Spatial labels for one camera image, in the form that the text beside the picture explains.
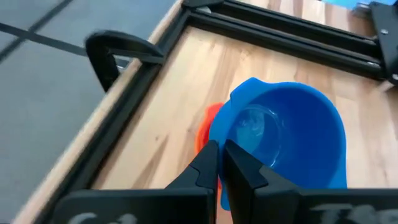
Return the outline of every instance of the bowl handle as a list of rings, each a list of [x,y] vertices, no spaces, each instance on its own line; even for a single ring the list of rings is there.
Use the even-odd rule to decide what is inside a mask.
[[[242,82],[229,96],[232,109],[235,111],[241,110],[252,100],[269,90],[271,85],[257,78],[249,78],[245,82]]]

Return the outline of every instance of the black clamp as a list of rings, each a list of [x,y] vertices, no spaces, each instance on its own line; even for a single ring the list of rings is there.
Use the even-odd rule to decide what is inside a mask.
[[[86,39],[87,56],[101,86],[107,91],[119,76],[113,55],[138,58],[142,63],[163,64],[164,54],[155,45],[134,35],[99,31]]]
[[[182,6],[188,8],[197,8],[205,6],[214,6],[224,2],[224,0],[184,0]]]

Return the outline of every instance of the wood grain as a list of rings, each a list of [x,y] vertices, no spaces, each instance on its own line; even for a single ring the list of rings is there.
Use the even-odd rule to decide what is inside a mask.
[[[149,41],[157,41],[180,2],[173,5]],[[374,33],[366,21],[351,16],[348,10],[316,0],[246,2],[358,34]],[[118,78],[14,223],[32,223],[139,66],[133,60]],[[249,77],[302,82],[324,92],[344,120],[349,186],[398,185],[398,105],[393,100],[398,93],[380,93],[374,81],[188,28],[93,188],[165,187],[194,157],[193,140],[206,106],[226,101],[230,91]],[[231,223],[230,213],[219,210],[218,221]]]

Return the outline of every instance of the blue bowl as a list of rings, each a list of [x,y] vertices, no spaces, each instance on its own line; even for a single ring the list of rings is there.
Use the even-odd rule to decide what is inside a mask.
[[[231,139],[300,187],[347,188],[343,122],[332,102],[310,86],[246,80],[214,118],[209,139],[218,141],[220,158]],[[221,206],[229,210],[219,165]]]

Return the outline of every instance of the black bracket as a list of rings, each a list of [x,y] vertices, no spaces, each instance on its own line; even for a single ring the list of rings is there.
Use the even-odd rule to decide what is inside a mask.
[[[385,79],[398,85],[398,6],[379,2],[369,5],[384,61]]]
[[[182,6],[188,8],[214,6],[223,3],[224,0],[184,0]]]
[[[163,64],[162,51],[150,42],[118,31],[100,31],[86,39],[87,56],[101,86],[107,91],[119,76],[113,55],[138,58],[142,63]]]

